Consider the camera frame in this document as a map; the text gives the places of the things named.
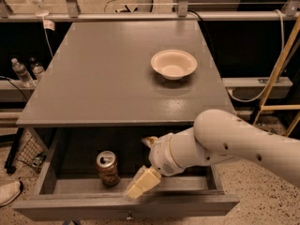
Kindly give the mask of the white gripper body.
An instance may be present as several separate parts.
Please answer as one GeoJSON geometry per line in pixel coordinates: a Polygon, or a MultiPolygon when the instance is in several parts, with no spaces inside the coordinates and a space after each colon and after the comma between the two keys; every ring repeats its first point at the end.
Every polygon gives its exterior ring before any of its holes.
{"type": "Polygon", "coordinates": [[[173,176],[184,171],[172,157],[170,142],[172,133],[157,138],[150,148],[149,161],[151,165],[164,176],[173,176]]]}

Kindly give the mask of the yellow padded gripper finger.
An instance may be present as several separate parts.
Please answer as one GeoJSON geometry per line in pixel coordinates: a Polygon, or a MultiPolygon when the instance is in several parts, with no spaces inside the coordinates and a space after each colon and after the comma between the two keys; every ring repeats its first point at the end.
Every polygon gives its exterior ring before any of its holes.
{"type": "Polygon", "coordinates": [[[157,139],[158,138],[155,136],[145,137],[145,138],[142,138],[142,143],[144,145],[146,145],[147,147],[151,148],[157,139]]]}
{"type": "Polygon", "coordinates": [[[161,181],[162,175],[154,168],[142,166],[128,184],[125,190],[125,196],[135,200],[141,197],[145,192],[157,186],[161,181]]]}

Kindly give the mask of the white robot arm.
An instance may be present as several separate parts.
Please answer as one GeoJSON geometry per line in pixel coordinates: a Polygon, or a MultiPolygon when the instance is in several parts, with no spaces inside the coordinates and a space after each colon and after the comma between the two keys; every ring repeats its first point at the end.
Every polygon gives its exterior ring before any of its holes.
{"type": "Polygon", "coordinates": [[[163,176],[194,166],[252,161],[296,187],[300,186],[300,141],[268,133],[222,110],[200,113],[193,127],[161,137],[146,137],[149,168],[141,167],[125,190],[135,200],[156,187],[163,176]]]}

